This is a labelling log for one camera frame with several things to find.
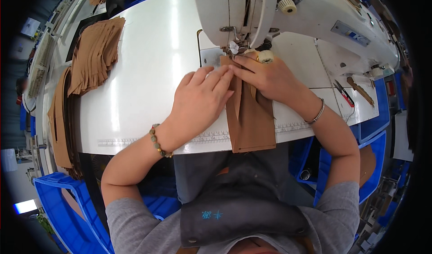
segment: scissors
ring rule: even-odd
[[[346,90],[342,87],[342,85],[340,85],[340,83],[337,80],[335,80],[335,82],[336,82],[336,84],[333,83],[334,87],[336,87],[336,89],[339,91],[339,93],[348,102],[349,106],[354,107],[353,99],[349,96],[349,94],[346,92]]]

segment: sleeve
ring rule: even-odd
[[[301,208],[318,235],[322,253],[347,253],[360,222],[359,184],[343,182],[324,191],[315,208]]]
[[[105,212],[116,254],[135,253],[144,238],[161,222],[143,202],[131,198],[111,202]]]

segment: fan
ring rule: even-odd
[[[99,182],[102,180],[102,174],[104,173],[104,170],[111,158],[112,156],[105,154],[95,154],[92,157],[94,176]]]
[[[50,33],[46,32],[36,49],[33,62],[29,72],[29,97],[35,98],[39,94],[39,89],[42,85],[48,68],[50,66],[51,57],[54,52],[54,38]]]

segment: dark apron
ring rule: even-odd
[[[279,200],[276,182],[253,154],[234,154],[227,173],[211,178],[181,208],[183,247],[200,247],[257,233],[305,237],[309,223]]]

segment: woman's right hand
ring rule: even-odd
[[[305,121],[311,121],[321,108],[321,100],[289,70],[283,60],[274,57],[267,64],[257,62],[258,52],[236,56],[234,62],[248,70],[230,65],[234,74],[252,84],[268,99],[283,103],[296,111]]]

